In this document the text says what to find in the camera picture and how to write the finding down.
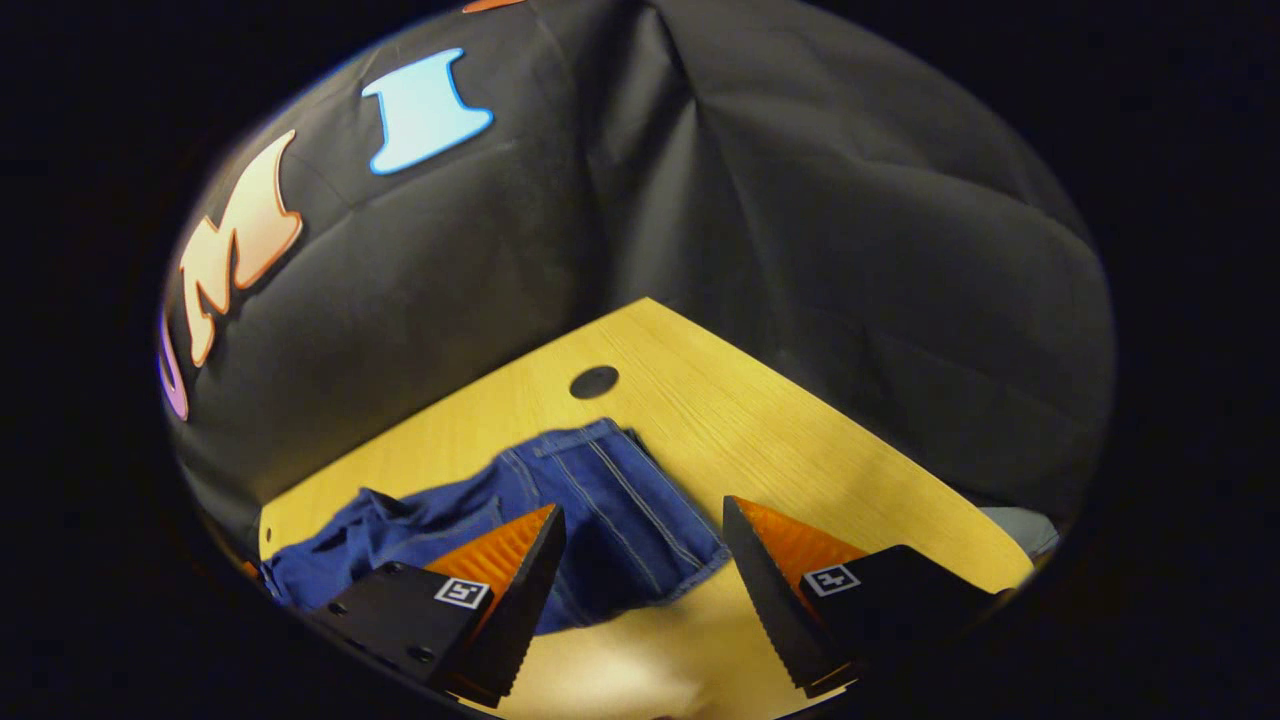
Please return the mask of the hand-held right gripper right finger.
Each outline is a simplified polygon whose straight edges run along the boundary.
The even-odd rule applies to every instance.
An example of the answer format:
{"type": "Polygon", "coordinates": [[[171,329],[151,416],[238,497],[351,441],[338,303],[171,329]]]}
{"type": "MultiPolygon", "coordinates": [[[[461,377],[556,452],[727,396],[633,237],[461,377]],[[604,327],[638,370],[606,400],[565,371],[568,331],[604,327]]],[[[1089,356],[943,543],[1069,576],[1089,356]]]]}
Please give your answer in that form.
{"type": "Polygon", "coordinates": [[[890,675],[1001,600],[908,544],[868,552],[735,495],[723,500],[723,532],[774,652],[809,698],[890,675]]]}

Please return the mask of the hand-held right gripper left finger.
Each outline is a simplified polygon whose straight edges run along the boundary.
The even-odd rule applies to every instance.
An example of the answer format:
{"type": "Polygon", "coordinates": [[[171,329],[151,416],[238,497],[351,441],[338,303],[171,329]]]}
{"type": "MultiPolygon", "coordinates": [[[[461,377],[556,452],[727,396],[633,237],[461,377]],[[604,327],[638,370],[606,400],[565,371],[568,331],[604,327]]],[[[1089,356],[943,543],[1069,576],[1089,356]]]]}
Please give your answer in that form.
{"type": "Polygon", "coordinates": [[[402,682],[494,708],[512,692],[564,546],[563,509],[548,503],[424,568],[385,562],[306,623],[402,682]]]}

